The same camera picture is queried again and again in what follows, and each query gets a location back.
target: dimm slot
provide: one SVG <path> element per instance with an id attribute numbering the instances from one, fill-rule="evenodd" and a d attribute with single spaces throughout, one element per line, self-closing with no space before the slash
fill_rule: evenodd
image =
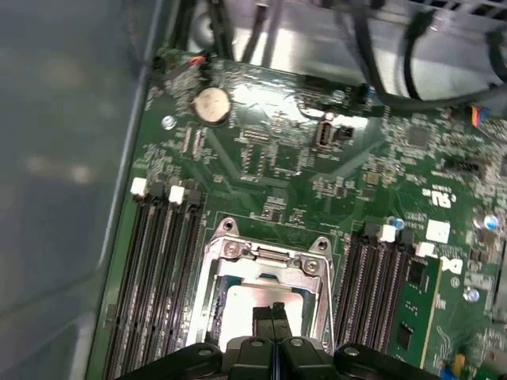
<path id="1" fill-rule="evenodd" d="M 380 311 L 379 325 L 375 337 L 374 349 L 379 352 L 386 352 L 386 342 L 389 339 L 389 324 L 393 318 L 393 309 L 395 307 L 395 299 L 397 298 L 397 282 L 399 281 L 401 255 L 396 252 L 394 245 L 389 245 L 388 251 L 389 262 L 387 264 L 387 289 L 385 289 L 382 298 L 382 306 Z"/>
<path id="2" fill-rule="evenodd" d="M 147 250 L 147 246 L 151 243 L 154 233 L 156 231 L 156 222 L 158 220 L 159 210 L 156 207 L 151 205 L 150 212 L 148 214 L 147 228 L 144 231 L 144 235 L 140 241 L 139 250 L 137 251 L 137 255 L 139 256 L 139 264 L 135 269 L 134 278 L 134 291 L 132 292 L 132 297 L 130 298 L 127 318 L 124 320 L 124 334 L 122 336 L 120 345 L 120 353 L 119 353 L 119 361 L 116 365 L 116 372 L 120 375 L 127 374 L 129 372 L 129 363 L 126 358 L 129 356 L 129 352 L 131 349 L 130 342 L 132 340 L 133 335 L 135 334 L 135 314 L 138 308 L 138 302 L 141 293 L 143 292 L 143 286 L 141 282 L 141 278 L 143 276 L 143 271 L 146 266 L 147 254 L 149 253 Z"/>
<path id="3" fill-rule="evenodd" d="M 365 307 L 364 293 L 366 292 L 366 278 L 368 276 L 368 263 L 370 257 L 368 255 L 368 247 L 363 245 L 359 253 L 359 266 L 357 268 L 357 276 L 354 279 L 353 297 L 347 314 L 347 323 L 345 330 L 344 343 L 356 342 L 359 333 L 359 320 L 362 310 Z"/>
<path id="4" fill-rule="evenodd" d="M 388 255 L 385 247 L 381 247 L 377 251 L 378 261 L 375 269 L 375 296 L 372 299 L 370 310 L 368 311 L 368 319 L 366 322 L 366 330 L 361 343 L 367 347 L 373 347 L 375 344 L 375 333 L 379 327 L 380 312 L 382 307 L 383 290 L 386 288 L 387 266 L 389 265 Z"/>
<path id="5" fill-rule="evenodd" d="M 166 354 L 170 354 L 176 350 L 177 337 L 181 327 L 181 317 L 183 313 L 183 306 L 185 305 L 185 292 L 189 285 L 189 272 L 192 267 L 192 262 L 195 255 L 197 237 L 200 231 L 200 209 L 195 206 L 189 206 L 189 228 L 187 230 L 187 238 L 184 242 L 182 252 L 183 264 L 181 266 L 181 276 L 178 277 L 176 282 L 174 296 L 172 297 L 172 305 L 170 309 L 169 322 L 169 336 L 166 341 Z"/>
<path id="6" fill-rule="evenodd" d="M 124 357 L 124 373 L 132 372 L 137 368 L 138 363 L 135 358 L 137 357 L 136 353 L 138 353 L 140 349 L 139 341 L 144 323 L 147 319 L 147 306 L 150 301 L 155 265 L 157 263 L 158 251 L 164 231 L 162 224 L 165 223 L 166 214 L 166 204 L 156 206 L 151 234 L 147 241 L 145 241 L 146 254 L 144 254 L 143 270 L 138 282 L 138 296 L 132 313 L 133 326 L 128 338 Z"/>
<path id="7" fill-rule="evenodd" d="M 339 334 L 337 334 L 337 342 L 339 344 L 348 343 L 346 340 L 347 337 L 347 324 L 349 323 L 348 317 L 350 315 L 350 310 L 352 309 L 352 298 L 353 298 L 353 289 L 356 283 L 357 273 L 359 271 L 359 263 L 360 263 L 360 251 L 361 243 L 360 241 L 357 244 L 351 244 L 351 249 L 349 250 L 349 260 L 350 267 L 348 271 L 345 273 L 346 277 L 344 278 L 343 286 L 343 295 L 340 297 L 341 301 L 339 301 L 340 312 L 338 315 L 338 319 L 336 323 L 339 324 Z"/>
<path id="8" fill-rule="evenodd" d="M 121 280 L 120 291 L 118 294 L 118 302 L 116 304 L 115 325 L 112 328 L 111 338 L 109 340 L 107 360 L 105 364 L 104 378 L 117 377 L 116 366 L 119 362 L 120 345 L 118 341 L 123 336 L 124 321 L 128 317 L 130 299 L 134 291 L 135 279 L 132 275 L 135 273 L 139 264 L 139 255 L 137 254 L 142 239 L 147 228 L 148 215 L 150 205 L 144 203 L 144 200 L 137 199 L 137 210 L 134 217 L 134 226 L 132 227 L 132 235 L 128 244 L 127 263 L 125 264 L 124 275 Z"/>
<path id="9" fill-rule="evenodd" d="M 395 243 L 352 234 L 337 297 L 338 346 L 358 343 L 386 352 L 407 264 L 408 256 Z"/>
<path id="10" fill-rule="evenodd" d="M 398 303 L 400 299 L 400 295 L 402 293 L 402 287 L 405 283 L 406 278 L 406 271 L 409 267 L 409 257 L 404 253 L 398 253 L 399 258 L 399 267 L 398 267 L 398 273 L 396 275 L 396 281 L 393 286 L 393 300 L 392 300 L 392 310 L 393 315 L 392 318 L 387 320 L 387 326 L 386 326 L 386 343 L 384 345 L 384 352 L 387 352 L 387 349 L 389 348 L 389 343 L 391 342 L 391 336 L 392 336 L 392 328 L 393 323 L 396 320 L 396 317 L 398 316 Z"/>
<path id="11" fill-rule="evenodd" d="M 352 264 L 353 264 L 353 253 L 356 250 L 358 241 L 357 236 L 353 234 L 350 237 L 350 242 L 345 247 L 345 263 L 343 264 L 343 272 L 341 273 L 340 279 L 340 287 L 336 297 L 336 306 L 334 312 L 334 336 L 337 340 L 337 347 L 340 345 L 340 340 L 338 339 L 341 332 L 341 325 L 344 318 L 345 313 L 345 303 L 344 298 L 346 297 L 349 287 L 351 286 L 351 278 L 352 278 Z"/>
<path id="12" fill-rule="evenodd" d="M 376 292 L 378 291 L 375 286 L 377 276 L 375 269 L 378 262 L 378 252 L 376 247 L 372 245 L 368 245 L 365 252 L 367 255 L 367 263 L 364 277 L 364 289 L 360 295 L 360 305 L 364 304 L 366 307 L 363 307 L 360 317 L 358 318 L 359 322 L 357 323 L 358 328 L 354 342 L 363 341 L 365 334 L 367 334 L 370 329 L 372 307 L 374 306 L 377 295 Z"/>
<path id="13" fill-rule="evenodd" d="M 144 352 L 143 364 L 148 364 L 159 357 L 157 347 L 158 342 L 161 340 L 164 316 L 169 302 L 170 281 L 177 258 L 177 244 L 185 221 L 184 210 L 185 209 L 183 207 L 176 204 L 171 206 L 170 229 L 167 234 L 167 241 L 164 248 L 164 256 L 160 268 L 158 286 L 155 291 L 153 312 L 151 313 L 150 320 L 151 334 L 149 334 L 147 338 L 147 349 Z"/>

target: green circuit board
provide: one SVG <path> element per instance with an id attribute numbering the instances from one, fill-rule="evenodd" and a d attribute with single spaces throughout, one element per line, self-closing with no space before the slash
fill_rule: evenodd
<path id="1" fill-rule="evenodd" d="M 161 51 L 161 57 L 168 73 L 191 59 L 179 51 Z M 345 252 L 358 231 L 365 223 L 382 229 L 402 221 L 413 241 L 398 274 L 385 352 L 434 374 L 443 365 L 452 365 L 456 355 L 464 355 L 461 374 L 474 378 L 485 351 L 507 344 L 505 326 L 498 321 L 502 309 L 497 305 L 507 211 L 507 148 L 492 143 L 468 120 L 456 119 L 448 110 L 394 111 L 376 104 L 374 94 L 362 94 L 364 88 L 221 59 L 213 60 L 212 73 L 207 86 L 227 93 L 231 106 L 227 118 L 210 125 L 198 117 L 192 99 L 202 90 L 202 81 L 198 68 L 190 66 L 150 88 L 132 159 L 130 183 L 141 178 L 148 188 L 162 184 L 165 194 L 177 185 L 187 195 L 198 192 L 201 199 L 195 224 L 181 222 L 177 233 L 186 238 L 173 247 L 177 255 L 168 289 L 173 290 L 182 276 L 185 289 L 179 294 L 181 339 L 167 350 L 181 348 L 185 342 L 199 257 L 226 216 L 237 221 L 242 236 L 277 245 L 307 249 L 318 236 L 328 237 L 336 310 L 344 303 L 339 294 L 348 276 Z M 323 129 L 323 120 L 329 121 L 329 130 Z M 505 125 L 503 120 L 486 123 L 491 131 Z M 478 226 L 482 214 L 497 218 L 494 231 Z M 149 327 L 139 340 L 116 343 L 121 347 L 112 353 L 112 340 L 120 336 L 115 329 L 124 299 L 122 283 L 139 218 L 139 200 L 129 192 L 124 197 L 89 379 L 124 373 L 125 365 L 107 369 L 112 366 L 108 362 L 122 355 L 131 355 L 128 368 L 132 370 L 164 353 L 156 345 L 151 356 L 125 352 L 124 346 L 134 342 L 141 350 L 148 345 Z M 145 223 L 152 221 L 145 236 L 164 241 L 162 232 L 157 237 L 157 226 L 169 216 L 152 210 L 145 218 Z M 186 260 L 190 254 L 193 258 Z M 132 303 L 147 298 L 137 313 L 149 320 L 166 262 L 162 257 L 153 259 L 150 267 L 148 259 L 139 260 L 145 264 L 131 274 L 137 276 L 132 280 L 137 301 Z M 149 281 L 143 268 L 153 274 Z M 478 299 L 463 296 L 471 291 Z M 167 302 L 173 305 L 174 300 Z M 135 306 L 129 308 L 135 312 Z"/>

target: wire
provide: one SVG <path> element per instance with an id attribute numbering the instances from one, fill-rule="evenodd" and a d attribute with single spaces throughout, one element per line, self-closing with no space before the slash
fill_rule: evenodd
<path id="1" fill-rule="evenodd" d="M 271 21 L 269 22 L 268 31 L 266 35 L 266 42 L 264 44 L 264 51 L 262 52 L 261 66 L 270 68 L 275 52 L 275 45 L 278 41 L 278 32 L 280 31 L 280 23 L 282 19 L 282 8 L 284 0 L 271 1 Z"/>
<path id="2" fill-rule="evenodd" d="M 406 91 L 412 99 L 421 99 L 416 90 L 414 77 L 412 76 L 412 54 L 414 53 L 417 39 L 423 36 L 433 22 L 435 10 L 429 12 L 417 12 L 406 29 L 404 39 L 405 53 L 403 54 L 403 78 Z"/>
<path id="3" fill-rule="evenodd" d="M 261 37 L 262 27 L 266 21 L 266 14 L 268 12 L 268 7 L 264 5 L 258 5 L 255 9 L 255 18 L 253 19 L 253 28 L 252 34 L 248 39 L 248 43 L 246 44 L 245 51 L 243 52 L 243 57 L 241 62 L 250 63 L 252 57 L 254 56 L 255 48 L 259 43 L 259 38 Z"/>
<path id="4" fill-rule="evenodd" d="M 368 68 L 368 77 L 371 84 L 377 92 L 379 101 L 392 108 L 419 111 L 429 108 L 452 107 L 456 105 L 468 104 L 476 101 L 483 101 L 491 97 L 507 92 L 507 84 L 499 85 L 492 89 L 484 89 L 476 93 L 470 93 L 460 97 L 451 97 L 438 99 L 434 101 L 420 101 L 418 99 L 407 99 L 398 97 L 386 92 L 376 65 L 375 54 L 372 49 L 372 37 L 368 25 L 368 8 L 363 0 L 352 0 L 352 19 L 354 32 L 356 34 L 356 45 L 359 53 Z"/>
<path id="5" fill-rule="evenodd" d="M 491 68 L 502 82 L 507 82 L 507 65 L 501 53 L 501 46 L 504 43 L 504 36 L 501 32 L 501 29 L 497 29 L 487 33 L 486 44 L 488 45 L 488 56 L 490 57 Z"/>
<path id="6" fill-rule="evenodd" d="M 507 140 L 500 139 L 497 136 L 490 134 L 484 127 L 484 121 L 487 116 L 490 114 L 490 110 L 488 108 L 477 107 L 475 105 L 471 106 L 471 123 L 475 129 L 485 135 L 490 141 L 497 144 L 507 144 Z"/>
<path id="7" fill-rule="evenodd" d="M 220 58 L 234 61 L 232 49 L 233 25 L 231 24 L 224 0 L 208 0 L 208 12 L 212 23 L 216 54 Z"/>

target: capacitor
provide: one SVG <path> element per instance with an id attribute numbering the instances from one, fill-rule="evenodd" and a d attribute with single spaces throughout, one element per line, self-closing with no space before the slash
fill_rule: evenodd
<path id="1" fill-rule="evenodd" d="M 396 218 L 394 216 L 387 218 L 387 224 L 393 226 L 397 231 L 401 231 L 405 228 L 405 222 L 403 219 Z"/>
<path id="2" fill-rule="evenodd" d="M 488 214 L 484 217 L 484 227 L 487 230 L 495 231 L 498 229 L 498 218 L 492 214 Z"/>
<path id="3" fill-rule="evenodd" d="M 475 210 L 474 226 L 479 230 L 486 229 L 489 231 L 495 231 L 498 229 L 500 222 L 498 218 L 493 214 L 486 214 L 482 208 Z"/>
<path id="4" fill-rule="evenodd" d="M 467 302 L 475 303 L 481 298 L 481 295 L 477 289 L 473 287 L 467 287 L 463 293 L 463 298 L 465 298 L 465 301 Z"/>

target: metal bracket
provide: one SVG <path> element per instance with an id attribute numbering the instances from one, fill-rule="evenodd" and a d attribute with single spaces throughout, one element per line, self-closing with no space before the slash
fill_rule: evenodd
<path id="1" fill-rule="evenodd" d="M 224 276 L 242 279 L 243 286 L 266 286 L 265 277 L 269 276 L 276 279 L 273 285 L 277 287 L 309 292 L 314 297 L 309 336 L 321 340 L 326 323 L 330 323 L 329 330 L 333 331 L 334 269 L 327 237 L 318 237 L 307 251 L 302 251 L 246 239 L 240 235 L 233 218 L 222 220 L 204 249 L 187 345 L 203 340 L 217 279 Z M 333 336 L 330 346 L 334 347 Z"/>

